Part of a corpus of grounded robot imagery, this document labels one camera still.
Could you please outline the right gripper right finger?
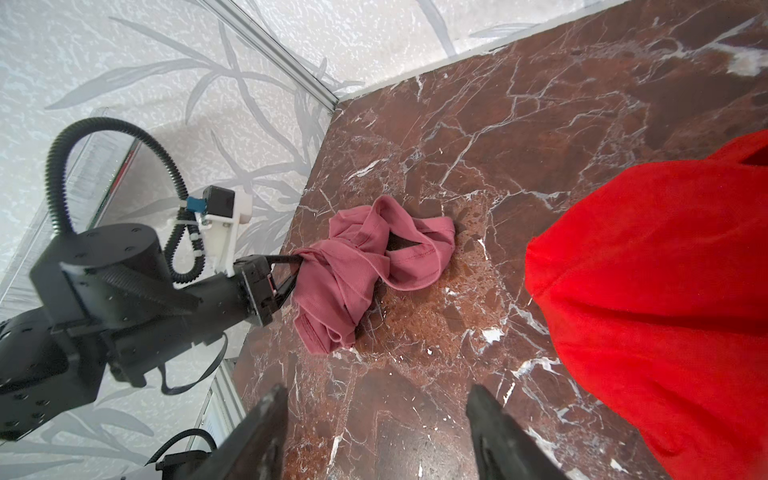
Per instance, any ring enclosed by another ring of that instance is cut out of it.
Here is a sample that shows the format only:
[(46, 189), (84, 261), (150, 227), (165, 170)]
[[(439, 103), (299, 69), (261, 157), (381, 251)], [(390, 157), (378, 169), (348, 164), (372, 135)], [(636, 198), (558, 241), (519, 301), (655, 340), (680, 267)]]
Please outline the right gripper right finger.
[(471, 387), (465, 412), (479, 479), (567, 479), (483, 385)]

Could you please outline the maroon cloth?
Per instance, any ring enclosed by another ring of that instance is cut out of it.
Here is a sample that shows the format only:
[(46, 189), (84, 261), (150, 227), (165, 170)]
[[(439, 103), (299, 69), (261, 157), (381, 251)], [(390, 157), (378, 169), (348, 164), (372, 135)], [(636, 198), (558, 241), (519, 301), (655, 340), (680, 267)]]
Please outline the maroon cloth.
[(295, 251), (302, 258), (292, 297), (294, 327), (312, 354), (355, 344), (355, 331), (382, 281), (401, 292), (433, 285), (455, 251), (452, 219), (415, 218), (394, 198), (342, 210), (329, 237)]

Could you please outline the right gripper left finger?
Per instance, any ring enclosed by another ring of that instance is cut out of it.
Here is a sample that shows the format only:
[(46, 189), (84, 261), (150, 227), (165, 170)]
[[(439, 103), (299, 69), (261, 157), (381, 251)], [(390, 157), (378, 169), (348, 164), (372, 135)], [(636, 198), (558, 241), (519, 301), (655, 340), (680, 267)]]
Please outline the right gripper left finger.
[(276, 384), (190, 478), (281, 479), (288, 423), (288, 391)]

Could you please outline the red cloth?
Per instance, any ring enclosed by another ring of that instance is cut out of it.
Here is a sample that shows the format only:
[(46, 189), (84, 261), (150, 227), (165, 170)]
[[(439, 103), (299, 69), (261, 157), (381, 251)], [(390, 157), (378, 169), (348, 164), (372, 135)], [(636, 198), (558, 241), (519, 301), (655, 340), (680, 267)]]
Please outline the red cloth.
[(572, 377), (675, 479), (767, 475), (767, 134), (629, 168), (528, 245)]

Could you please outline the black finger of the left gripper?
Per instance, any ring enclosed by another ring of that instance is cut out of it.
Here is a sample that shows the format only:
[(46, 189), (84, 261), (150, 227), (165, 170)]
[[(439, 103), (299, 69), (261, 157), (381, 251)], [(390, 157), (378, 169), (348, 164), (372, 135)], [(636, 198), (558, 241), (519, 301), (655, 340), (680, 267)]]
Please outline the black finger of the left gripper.
[(303, 258), (299, 255), (267, 255), (266, 260), (273, 302), (284, 305), (295, 288)]

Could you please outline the left frame post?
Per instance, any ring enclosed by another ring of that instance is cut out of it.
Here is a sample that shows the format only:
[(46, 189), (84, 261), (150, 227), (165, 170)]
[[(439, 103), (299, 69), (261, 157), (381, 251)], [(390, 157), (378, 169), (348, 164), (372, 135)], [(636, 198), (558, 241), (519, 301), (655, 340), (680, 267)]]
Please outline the left frame post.
[(305, 68), (280, 42), (231, 0), (200, 0), (199, 3), (239, 35), (244, 42), (266, 56), (325, 108), (333, 111), (339, 100)]

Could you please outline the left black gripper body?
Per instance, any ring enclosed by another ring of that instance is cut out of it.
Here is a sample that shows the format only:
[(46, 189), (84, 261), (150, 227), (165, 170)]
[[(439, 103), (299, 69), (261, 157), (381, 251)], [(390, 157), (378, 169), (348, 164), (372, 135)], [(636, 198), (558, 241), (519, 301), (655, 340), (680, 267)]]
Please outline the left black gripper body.
[(241, 322), (256, 327), (272, 323), (279, 310), (279, 287), (272, 267), (277, 255), (250, 255), (237, 260), (235, 274), (217, 274), (181, 290), (196, 303), (109, 336), (108, 365), (116, 380), (146, 385), (145, 374), (192, 346), (211, 344)]

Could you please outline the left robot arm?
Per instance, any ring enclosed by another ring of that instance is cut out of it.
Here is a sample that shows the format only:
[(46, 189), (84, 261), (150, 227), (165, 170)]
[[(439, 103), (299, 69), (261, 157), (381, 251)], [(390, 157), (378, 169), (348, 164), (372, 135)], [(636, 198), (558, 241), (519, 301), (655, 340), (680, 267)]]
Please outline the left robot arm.
[(115, 224), (54, 238), (30, 278), (39, 308), (1, 328), (1, 436), (16, 441), (94, 402), (106, 372), (133, 387), (230, 327), (270, 324), (296, 280), (272, 268), (300, 258), (250, 255), (232, 274), (177, 288), (156, 231)]

